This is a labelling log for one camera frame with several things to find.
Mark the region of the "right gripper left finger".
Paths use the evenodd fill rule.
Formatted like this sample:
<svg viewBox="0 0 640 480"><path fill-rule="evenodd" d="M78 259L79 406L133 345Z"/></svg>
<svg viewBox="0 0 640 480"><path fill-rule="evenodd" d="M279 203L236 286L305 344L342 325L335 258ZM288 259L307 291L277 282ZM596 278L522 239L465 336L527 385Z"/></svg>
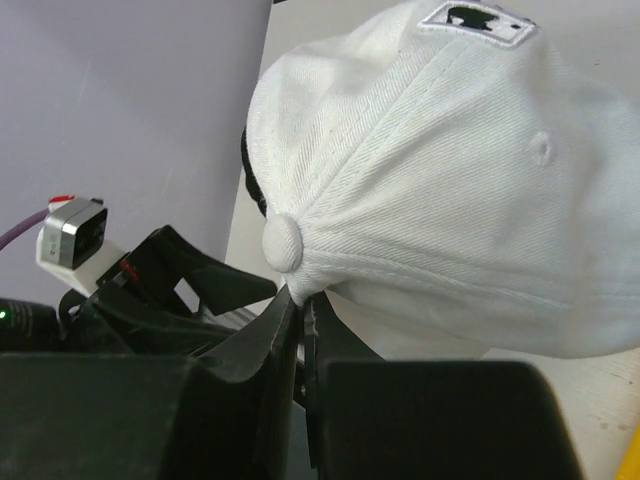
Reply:
<svg viewBox="0 0 640 480"><path fill-rule="evenodd" d="M281 291L201 358L1 350L1 475L282 479L297 343Z"/></svg>

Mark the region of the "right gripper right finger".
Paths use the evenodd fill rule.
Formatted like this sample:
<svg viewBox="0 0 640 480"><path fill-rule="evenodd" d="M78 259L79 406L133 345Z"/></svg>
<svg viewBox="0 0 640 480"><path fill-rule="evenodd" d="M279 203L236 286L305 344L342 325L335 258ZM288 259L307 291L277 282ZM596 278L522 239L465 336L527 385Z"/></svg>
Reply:
<svg viewBox="0 0 640 480"><path fill-rule="evenodd" d="M325 294L303 310L309 454L322 479L579 479L554 393L519 361L387 361Z"/></svg>

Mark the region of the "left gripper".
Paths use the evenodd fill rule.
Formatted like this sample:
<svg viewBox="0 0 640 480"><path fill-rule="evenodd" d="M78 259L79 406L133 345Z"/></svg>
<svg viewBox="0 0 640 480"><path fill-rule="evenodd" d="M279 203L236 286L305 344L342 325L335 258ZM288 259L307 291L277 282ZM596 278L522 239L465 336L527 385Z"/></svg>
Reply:
<svg viewBox="0 0 640 480"><path fill-rule="evenodd" d="M153 231L127 254L127 273L162 306L185 281L200 302L221 315L276 295L276 284L198 250L173 227ZM61 350L68 353L203 355L234 334L228 327L153 309L117 289L90 298L70 290L60 300Z"/></svg>

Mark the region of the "white baseball cap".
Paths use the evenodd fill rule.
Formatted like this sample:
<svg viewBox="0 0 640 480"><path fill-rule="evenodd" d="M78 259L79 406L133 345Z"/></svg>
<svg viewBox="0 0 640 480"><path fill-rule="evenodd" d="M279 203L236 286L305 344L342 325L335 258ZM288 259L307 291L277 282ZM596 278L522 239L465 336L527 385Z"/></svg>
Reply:
<svg viewBox="0 0 640 480"><path fill-rule="evenodd" d="M488 347L639 344L639 107L531 20L408 1L299 46L244 137L262 248L292 299L332 290Z"/></svg>

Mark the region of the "black cap white logo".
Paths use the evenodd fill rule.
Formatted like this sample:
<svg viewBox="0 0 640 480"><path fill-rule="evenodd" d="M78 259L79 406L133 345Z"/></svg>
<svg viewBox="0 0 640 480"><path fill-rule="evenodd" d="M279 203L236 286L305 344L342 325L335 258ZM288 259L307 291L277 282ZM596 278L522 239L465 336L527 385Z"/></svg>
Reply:
<svg viewBox="0 0 640 480"><path fill-rule="evenodd" d="M250 198L254 201L254 203L258 207L261 215L265 217L267 213L267 203L252 170L252 166L249 159L248 147L247 147L246 130L243 130L242 132L240 149L241 149L241 161L242 161L242 166L245 174L246 191L249 194Z"/></svg>

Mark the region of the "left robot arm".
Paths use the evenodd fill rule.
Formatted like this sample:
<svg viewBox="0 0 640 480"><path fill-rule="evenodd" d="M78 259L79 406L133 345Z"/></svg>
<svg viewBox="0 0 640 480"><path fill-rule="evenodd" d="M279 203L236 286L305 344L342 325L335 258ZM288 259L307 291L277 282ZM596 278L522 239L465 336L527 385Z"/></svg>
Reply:
<svg viewBox="0 0 640 480"><path fill-rule="evenodd" d="M207 256L164 226L101 271L92 294L68 291L56 308L2 299L1 350L200 356L234 331L192 312L176 292L180 281L213 316L277 291L273 281Z"/></svg>

